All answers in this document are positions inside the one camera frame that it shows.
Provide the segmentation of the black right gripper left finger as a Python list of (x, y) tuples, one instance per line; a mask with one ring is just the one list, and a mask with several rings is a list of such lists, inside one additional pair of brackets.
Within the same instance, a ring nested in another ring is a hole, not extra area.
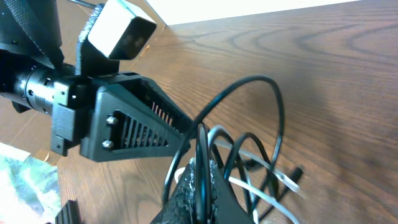
[(191, 158), (166, 205), (151, 224), (194, 224), (197, 219), (196, 159)]

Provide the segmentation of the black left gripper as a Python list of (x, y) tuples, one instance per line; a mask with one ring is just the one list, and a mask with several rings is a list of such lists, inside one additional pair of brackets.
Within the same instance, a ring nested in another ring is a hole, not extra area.
[(80, 155), (92, 161), (169, 157), (192, 125), (154, 80), (134, 72), (63, 77), (53, 89), (50, 148), (61, 156), (88, 133)]

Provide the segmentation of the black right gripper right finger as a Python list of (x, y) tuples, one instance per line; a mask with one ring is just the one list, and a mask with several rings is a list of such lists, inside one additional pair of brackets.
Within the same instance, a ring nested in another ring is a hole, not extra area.
[(205, 165), (205, 223), (254, 223), (231, 193), (214, 160)]

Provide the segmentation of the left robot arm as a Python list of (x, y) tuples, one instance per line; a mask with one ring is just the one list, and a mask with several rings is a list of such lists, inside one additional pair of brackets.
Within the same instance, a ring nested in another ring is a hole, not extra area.
[(128, 1), (91, 9), (70, 65), (55, 1), (1, 1), (2, 96), (20, 113), (51, 117), (50, 148), (61, 156), (75, 146), (96, 162), (188, 150), (192, 120), (153, 79), (119, 69), (140, 54), (155, 21)]

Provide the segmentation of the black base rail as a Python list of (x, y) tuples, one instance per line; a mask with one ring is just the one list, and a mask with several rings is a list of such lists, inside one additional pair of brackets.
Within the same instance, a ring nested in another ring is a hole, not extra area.
[(53, 221), (46, 224), (83, 224), (78, 202), (76, 200), (68, 200), (55, 215)]

